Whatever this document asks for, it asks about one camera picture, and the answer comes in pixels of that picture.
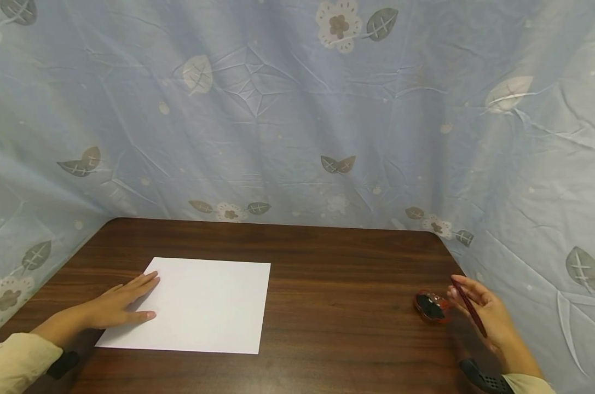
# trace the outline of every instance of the sleeve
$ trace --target sleeve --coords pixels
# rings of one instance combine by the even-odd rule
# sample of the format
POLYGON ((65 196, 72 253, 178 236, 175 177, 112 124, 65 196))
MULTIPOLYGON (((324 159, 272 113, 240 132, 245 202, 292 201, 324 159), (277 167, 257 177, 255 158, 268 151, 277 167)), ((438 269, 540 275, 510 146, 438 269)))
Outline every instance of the sleeve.
POLYGON ((37 380, 62 349, 32 333, 14 333, 0 344, 0 394, 20 394, 37 380))
POLYGON ((514 390, 514 394, 555 394, 549 383, 535 376, 509 373, 503 377, 514 390))

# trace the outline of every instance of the red object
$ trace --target red object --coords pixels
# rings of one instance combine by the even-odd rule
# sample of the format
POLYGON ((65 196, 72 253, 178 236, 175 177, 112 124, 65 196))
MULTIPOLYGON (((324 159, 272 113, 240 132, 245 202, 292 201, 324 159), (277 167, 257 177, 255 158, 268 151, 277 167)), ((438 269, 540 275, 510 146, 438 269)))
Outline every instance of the red object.
POLYGON ((462 289, 461 285, 459 285, 459 282, 456 282, 454 279, 451 279, 451 281, 453 282, 453 286, 455 286, 455 289, 457 289, 459 296, 464 300, 464 304, 466 304, 466 309, 472 317, 473 322, 475 322, 475 324, 477 325, 477 328, 479 328, 479 332, 481 332, 481 335, 483 335, 484 338, 487 338, 488 333, 486 332, 486 328, 483 326, 481 318, 477 314, 475 307, 472 306, 470 299, 468 299, 468 296, 466 295, 466 293, 464 293, 464 290, 462 289))
POLYGON ((429 290, 418 291, 418 293, 413 297, 413 306, 418 310, 419 314, 422 316, 422 319, 427 323, 443 324, 450 322, 450 314, 448 314, 450 303, 446 299, 443 299, 441 296, 438 296, 429 290), (418 296, 426 296, 431 304, 439 307, 439 309, 442 311, 442 316, 431 316, 428 311, 418 303, 418 296))

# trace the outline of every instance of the sheet of paper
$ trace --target sheet of paper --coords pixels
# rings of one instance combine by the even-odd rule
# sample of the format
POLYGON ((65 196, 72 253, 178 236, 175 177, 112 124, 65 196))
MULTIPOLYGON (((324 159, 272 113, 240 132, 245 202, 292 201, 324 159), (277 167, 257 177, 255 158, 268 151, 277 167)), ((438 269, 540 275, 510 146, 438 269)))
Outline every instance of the sheet of paper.
POLYGON ((155 257, 159 284, 129 310, 149 322, 107 329, 98 347, 257 354, 271 264, 155 257))

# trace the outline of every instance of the fabric backdrop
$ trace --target fabric backdrop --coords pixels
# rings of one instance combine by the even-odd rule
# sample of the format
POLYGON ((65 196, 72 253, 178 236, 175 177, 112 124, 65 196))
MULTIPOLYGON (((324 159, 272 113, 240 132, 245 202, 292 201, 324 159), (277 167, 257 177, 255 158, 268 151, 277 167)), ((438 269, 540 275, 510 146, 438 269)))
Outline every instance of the fabric backdrop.
POLYGON ((0 325, 119 216, 432 231, 595 393, 595 0, 1 0, 0 325))

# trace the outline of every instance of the wood grain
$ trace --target wood grain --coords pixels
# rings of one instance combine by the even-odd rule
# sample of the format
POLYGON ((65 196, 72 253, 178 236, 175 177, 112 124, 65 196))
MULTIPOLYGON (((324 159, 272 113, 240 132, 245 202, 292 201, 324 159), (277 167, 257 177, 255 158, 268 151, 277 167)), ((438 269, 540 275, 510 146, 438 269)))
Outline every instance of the wood grain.
POLYGON ((54 312, 140 274, 155 256, 270 262, 257 356, 74 349, 82 364, 31 392, 469 393, 455 342, 412 308, 420 289, 443 293, 459 267, 429 233, 115 219, 2 329, 30 331, 54 312))

